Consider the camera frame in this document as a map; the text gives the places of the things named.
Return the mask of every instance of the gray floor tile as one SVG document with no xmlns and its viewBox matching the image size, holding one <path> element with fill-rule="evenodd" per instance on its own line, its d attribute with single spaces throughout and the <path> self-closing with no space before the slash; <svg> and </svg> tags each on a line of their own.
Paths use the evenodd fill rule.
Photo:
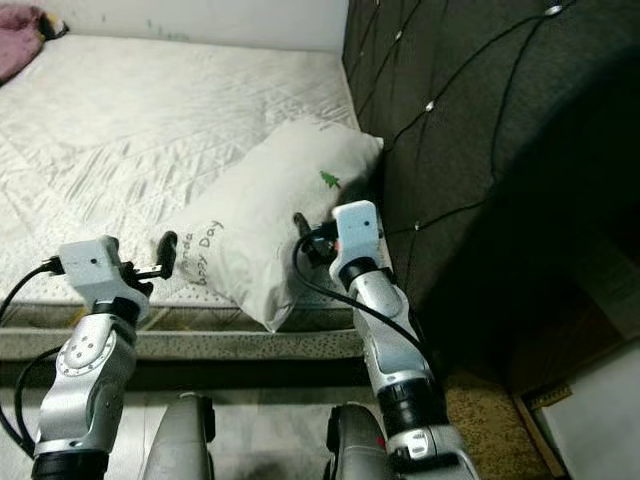
<svg viewBox="0 0 640 480">
<path fill-rule="evenodd" d="M 322 478 L 329 454 L 324 446 L 331 407 L 347 401 L 379 416 L 368 388 L 214 390 L 217 436 L 210 446 L 217 480 Z M 178 392 L 133 392 L 125 398 L 106 480 L 139 480 L 167 404 Z M 35 432 L 44 391 L 27 391 L 25 417 Z M 12 392 L 0 391 L 13 418 Z M 30 478 L 32 462 L 0 435 L 1 480 Z"/>
</svg>

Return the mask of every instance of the padded headboard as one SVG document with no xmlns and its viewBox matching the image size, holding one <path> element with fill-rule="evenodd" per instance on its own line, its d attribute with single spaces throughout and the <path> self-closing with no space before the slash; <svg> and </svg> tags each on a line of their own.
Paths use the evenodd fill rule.
<svg viewBox="0 0 640 480">
<path fill-rule="evenodd" d="M 503 341 L 497 332 L 557 273 L 568 239 L 638 197 L 624 176 L 603 180 L 605 161 L 627 174 L 638 163 L 630 138 L 610 145 L 613 124 L 634 123 L 625 100 L 580 110 L 632 88 L 596 79 L 637 71 L 636 2 L 558 3 L 350 2 L 343 61 L 362 129 L 386 142 L 395 272 L 429 340 L 457 354 Z M 585 136 L 596 124 L 606 131 L 592 132 L 594 146 Z M 612 154 L 594 160 L 604 173 L 572 180 L 596 151 Z"/>
</svg>

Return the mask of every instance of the floor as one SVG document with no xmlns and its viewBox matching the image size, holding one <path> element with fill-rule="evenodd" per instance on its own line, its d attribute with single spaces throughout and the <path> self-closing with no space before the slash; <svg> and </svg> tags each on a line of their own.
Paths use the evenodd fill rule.
<svg viewBox="0 0 640 480">
<path fill-rule="evenodd" d="M 4 405 L 11 399 L 1 390 Z M 217 436 L 211 444 L 217 480 L 321 479 L 331 407 L 346 401 L 377 406 L 368 388 L 212 390 Z M 32 431 L 44 391 L 28 391 Z M 137 480 L 167 403 L 176 392 L 133 392 L 110 457 L 107 480 Z M 496 385 L 460 373 L 448 385 L 452 421 L 460 428 L 483 480 L 542 480 L 548 473 L 509 397 Z M 31 461 L 0 435 L 2 480 L 30 478 Z"/>
</svg>

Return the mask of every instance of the mattress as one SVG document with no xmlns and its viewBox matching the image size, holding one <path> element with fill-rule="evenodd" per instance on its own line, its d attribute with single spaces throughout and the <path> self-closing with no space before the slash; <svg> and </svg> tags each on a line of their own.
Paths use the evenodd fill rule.
<svg viewBox="0 0 640 480">
<path fill-rule="evenodd" d="M 335 54 L 80 35 L 47 43 L 0 89 L 0 112 L 2 297 L 67 242 L 112 235 L 123 260 L 152 264 L 153 227 L 285 120 L 358 128 Z M 155 283 L 143 329 L 263 331 L 179 276 Z M 36 277 L 16 301 L 14 328 L 81 315 L 64 277 Z M 309 294 L 285 330 L 340 331 L 350 318 Z"/>
</svg>

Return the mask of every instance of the robotic arm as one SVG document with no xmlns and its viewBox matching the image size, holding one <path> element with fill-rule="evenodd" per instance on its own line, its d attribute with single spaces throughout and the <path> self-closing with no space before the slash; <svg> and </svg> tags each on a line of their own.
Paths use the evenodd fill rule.
<svg viewBox="0 0 640 480">
<path fill-rule="evenodd" d="M 329 273 L 334 282 L 417 339 L 406 295 L 380 266 L 375 206 L 367 201 L 350 203 L 335 208 L 333 216 L 338 255 Z M 462 439 L 449 423 L 444 394 L 427 359 L 397 331 L 365 311 L 354 309 L 354 325 L 364 342 L 365 363 L 382 412 L 390 468 L 372 461 L 372 451 L 380 443 L 373 434 L 349 433 L 356 425 L 365 431 L 367 415 L 362 407 L 347 405 L 333 412 L 329 425 L 328 438 L 333 440 L 328 444 L 337 457 L 330 478 L 382 480 L 401 474 L 407 479 L 477 479 Z"/>
<path fill-rule="evenodd" d="M 135 270 L 112 237 L 64 245 L 59 258 L 87 311 L 56 359 L 35 447 L 34 479 L 102 479 L 122 414 L 124 388 L 136 356 L 135 327 L 149 311 L 150 283 L 169 278 L 177 236 L 160 241 L 158 265 Z"/>
</svg>

